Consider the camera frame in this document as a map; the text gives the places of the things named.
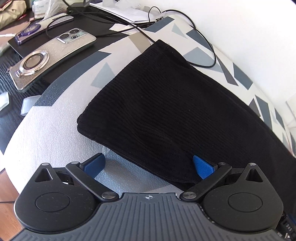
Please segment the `white paper sheets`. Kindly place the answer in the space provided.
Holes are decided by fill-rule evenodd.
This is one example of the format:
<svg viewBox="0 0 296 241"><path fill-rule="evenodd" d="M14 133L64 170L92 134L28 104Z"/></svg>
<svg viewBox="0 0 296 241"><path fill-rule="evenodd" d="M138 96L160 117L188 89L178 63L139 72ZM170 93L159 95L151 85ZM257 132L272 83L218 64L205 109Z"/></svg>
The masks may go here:
<svg viewBox="0 0 296 241"><path fill-rule="evenodd" d="M140 1L90 1L90 5L135 24L152 22L162 16L159 8L144 6Z"/></svg>

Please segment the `white earbud case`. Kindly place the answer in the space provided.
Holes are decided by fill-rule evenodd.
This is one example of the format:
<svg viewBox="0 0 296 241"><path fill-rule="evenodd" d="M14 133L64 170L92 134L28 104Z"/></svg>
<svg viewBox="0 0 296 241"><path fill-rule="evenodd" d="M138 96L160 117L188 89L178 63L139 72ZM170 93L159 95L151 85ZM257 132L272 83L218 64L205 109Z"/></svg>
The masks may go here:
<svg viewBox="0 0 296 241"><path fill-rule="evenodd" d="M10 103L9 93L6 91L0 94L0 111L6 108L9 105L9 103Z"/></svg>

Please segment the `silver glitter case phone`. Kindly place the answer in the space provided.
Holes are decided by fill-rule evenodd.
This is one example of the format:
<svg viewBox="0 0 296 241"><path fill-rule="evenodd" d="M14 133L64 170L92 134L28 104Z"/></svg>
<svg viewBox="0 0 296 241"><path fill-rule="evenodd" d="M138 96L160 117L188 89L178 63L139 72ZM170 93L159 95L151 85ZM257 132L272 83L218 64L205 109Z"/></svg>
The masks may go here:
<svg viewBox="0 0 296 241"><path fill-rule="evenodd" d="M39 78L58 64L96 42L92 34L74 28L41 45L9 68L9 76L19 92L26 92Z"/></svg>

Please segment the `black ribbed knit garment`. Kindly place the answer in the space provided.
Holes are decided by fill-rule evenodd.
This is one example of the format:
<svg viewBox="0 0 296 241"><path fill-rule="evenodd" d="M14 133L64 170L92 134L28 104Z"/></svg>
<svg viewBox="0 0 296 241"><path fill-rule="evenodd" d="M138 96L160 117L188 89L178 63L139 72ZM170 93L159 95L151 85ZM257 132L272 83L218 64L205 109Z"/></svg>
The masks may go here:
<svg viewBox="0 0 296 241"><path fill-rule="evenodd" d="M295 158L236 95L157 41L118 73L77 119L77 130L187 190L193 157L234 168L256 163L295 214Z"/></svg>

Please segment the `black desk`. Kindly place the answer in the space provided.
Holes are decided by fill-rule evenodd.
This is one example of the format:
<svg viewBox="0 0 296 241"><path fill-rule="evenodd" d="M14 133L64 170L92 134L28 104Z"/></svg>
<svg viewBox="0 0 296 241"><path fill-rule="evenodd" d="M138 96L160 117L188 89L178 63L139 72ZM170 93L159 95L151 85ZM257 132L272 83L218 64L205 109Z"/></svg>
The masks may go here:
<svg viewBox="0 0 296 241"><path fill-rule="evenodd" d="M1 56L1 96L9 104L1 105L1 152L4 152L14 131L23 119L21 107L26 97L43 93L48 84L44 78L55 80L64 73L63 65L73 66L97 50L125 37L110 31L114 24L92 16L73 17L62 22L47 36L46 27L61 15L36 23L25 29L32 38L22 44L25 53L6 51Z"/></svg>

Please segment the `geometric patterned table mat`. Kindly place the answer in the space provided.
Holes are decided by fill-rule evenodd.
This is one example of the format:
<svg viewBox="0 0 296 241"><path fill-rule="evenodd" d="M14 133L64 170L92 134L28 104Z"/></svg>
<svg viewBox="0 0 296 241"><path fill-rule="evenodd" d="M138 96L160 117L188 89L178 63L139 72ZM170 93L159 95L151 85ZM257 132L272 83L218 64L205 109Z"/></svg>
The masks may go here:
<svg viewBox="0 0 296 241"><path fill-rule="evenodd" d="M180 190L82 136L76 120L88 103L130 61L149 46L149 38L170 44L198 69L233 92L269 126L291 154L295 139L264 93L217 48L177 16L143 33L129 35L82 60L57 78L22 120L4 153L6 172L21 192L39 165L64 167L101 152L106 167L97 180L119 192L180 193Z"/></svg>

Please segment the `beige drawstring cosmetic bag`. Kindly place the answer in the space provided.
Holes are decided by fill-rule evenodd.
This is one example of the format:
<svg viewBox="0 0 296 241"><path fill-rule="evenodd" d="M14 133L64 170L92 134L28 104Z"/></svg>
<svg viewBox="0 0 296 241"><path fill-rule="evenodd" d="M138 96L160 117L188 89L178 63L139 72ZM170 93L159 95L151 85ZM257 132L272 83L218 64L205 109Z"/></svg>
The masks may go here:
<svg viewBox="0 0 296 241"><path fill-rule="evenodd" d="M0 29L20 18L26 10L25 1L1 1Z"/></svg>

